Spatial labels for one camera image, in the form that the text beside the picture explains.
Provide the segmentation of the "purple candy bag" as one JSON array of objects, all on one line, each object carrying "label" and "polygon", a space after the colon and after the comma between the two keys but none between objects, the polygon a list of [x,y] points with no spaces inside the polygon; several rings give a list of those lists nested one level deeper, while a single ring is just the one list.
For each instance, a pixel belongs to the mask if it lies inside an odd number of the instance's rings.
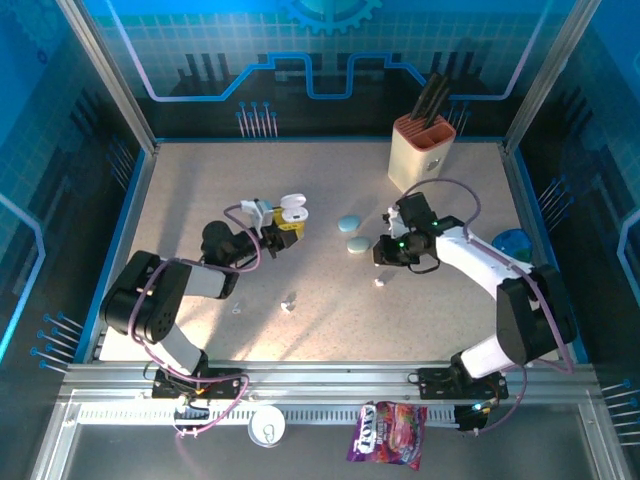
[{"label": "purple candy bag", "polygon": [[428,407],[390,401],[362,406],[346,460],[405,465],[418,471]]}]

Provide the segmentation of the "white earbuds charging case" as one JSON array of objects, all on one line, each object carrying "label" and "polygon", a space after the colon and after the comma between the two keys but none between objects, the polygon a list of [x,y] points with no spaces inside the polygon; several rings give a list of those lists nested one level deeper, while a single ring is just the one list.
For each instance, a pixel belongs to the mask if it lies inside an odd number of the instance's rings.
[{"label": "white earbuds charging case", "polygon": [[280,200],[281,217],[286,224],[305,222],[309,212],[305,208],[306,196],[302,193],[285,195]]}]

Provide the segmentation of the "beige knife block orange top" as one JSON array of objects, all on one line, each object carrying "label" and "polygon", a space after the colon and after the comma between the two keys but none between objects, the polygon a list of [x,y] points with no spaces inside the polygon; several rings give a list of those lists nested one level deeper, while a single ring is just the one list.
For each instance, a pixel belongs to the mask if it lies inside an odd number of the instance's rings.
[{"label": "beige knife block orange top", "polygon": [[405,192],[421,180],[437,178],[456,138],[456,130],[441,115],[425,127],[425,120],[405,114],[395,120],[391,137],[388,177]]}]

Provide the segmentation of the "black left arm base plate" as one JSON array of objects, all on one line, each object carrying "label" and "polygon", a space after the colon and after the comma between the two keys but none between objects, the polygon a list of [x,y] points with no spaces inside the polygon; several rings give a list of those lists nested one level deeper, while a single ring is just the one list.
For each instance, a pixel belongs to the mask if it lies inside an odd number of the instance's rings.
[{"label": "black left arm base plate", "polygon": [[164,370],[158,370],[153,380],[151,397],[153,399],[185,397],[188,400],[232,400],[240,393],[243,385],[240,369],[214,368],[206,369],[204,373],[212,376],[214,380],[185,380]]}]

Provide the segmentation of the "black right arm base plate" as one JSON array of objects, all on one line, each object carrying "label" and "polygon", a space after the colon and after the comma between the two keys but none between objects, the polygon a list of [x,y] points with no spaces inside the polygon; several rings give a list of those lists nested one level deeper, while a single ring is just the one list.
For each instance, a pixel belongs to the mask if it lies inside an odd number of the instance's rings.
[{"label": "black right arm base plate", "polygon": [[419,389],[422,400],[505,400],[509,397],[505,378],[493,373],[473,379],[453,367],[420,368],[407,375]]}]

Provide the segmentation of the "white cup blue lid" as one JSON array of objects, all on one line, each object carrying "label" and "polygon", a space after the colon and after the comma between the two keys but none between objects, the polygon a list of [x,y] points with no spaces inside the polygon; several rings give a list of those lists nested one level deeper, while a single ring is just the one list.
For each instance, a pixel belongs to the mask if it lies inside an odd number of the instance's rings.
[{"label": "white cup blue lid", "polygon": [[523,229],[509,229],[498,234],[491,245],[504,254],[522,262],[530,262],[533,244]]}]

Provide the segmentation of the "aluminium frame post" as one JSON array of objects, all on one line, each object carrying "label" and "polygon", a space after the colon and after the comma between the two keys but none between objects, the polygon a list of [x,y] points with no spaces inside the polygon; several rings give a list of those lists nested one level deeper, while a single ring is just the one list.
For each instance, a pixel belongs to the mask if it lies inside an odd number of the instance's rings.
[{"label": "aluminium frame post", "polygon": [[524,138],[601,2],[575,1],[504,137],[507,156],[514,154]]},{"label": "aluminium frame post", "polygon": [[55,0],[76,38],[91,60],[118,110],[146,154],[156,152],[157,142],[116,61],[81,0]]}]

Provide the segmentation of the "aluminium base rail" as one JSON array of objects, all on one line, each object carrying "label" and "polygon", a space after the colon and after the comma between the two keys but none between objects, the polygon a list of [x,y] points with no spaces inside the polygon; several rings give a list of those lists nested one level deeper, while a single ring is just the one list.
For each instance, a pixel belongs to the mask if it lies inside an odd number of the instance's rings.
[{"label": "aluminium base rail", "polygon": [[[245,372],[249,385],[243,399],[253,403],[360,405],[371,400],[420,403],[417,370],[444,368],[435,362],[269,362],[212,361],[212,368]],[[155,368],[142,361],[73,364],[63,378],[58,400],[75,402],[147,399]],[[580,405],[603,398],[593,367],[578,365],[571,375],[535,365],[506,373],[509,397],[524,405]]]}]

